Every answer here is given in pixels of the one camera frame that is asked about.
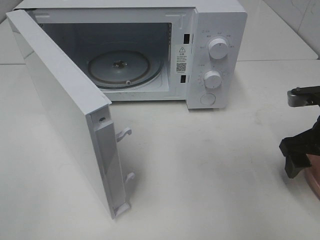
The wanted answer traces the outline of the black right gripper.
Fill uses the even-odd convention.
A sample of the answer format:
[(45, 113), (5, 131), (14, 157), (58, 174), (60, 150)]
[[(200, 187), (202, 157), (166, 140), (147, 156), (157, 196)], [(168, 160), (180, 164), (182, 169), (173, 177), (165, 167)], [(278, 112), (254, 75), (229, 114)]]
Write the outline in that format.
[[(287, 92), (290, 107), (320, 105), (320, 87), (296, 87)], [(289, 178), (295, 178), (300, 171), (312, 166), (307, 155), (320, 155), (320, 117), (312, 128), (292, 137), (286, 137), (279, 144), (285, 157), (284, 170)]]

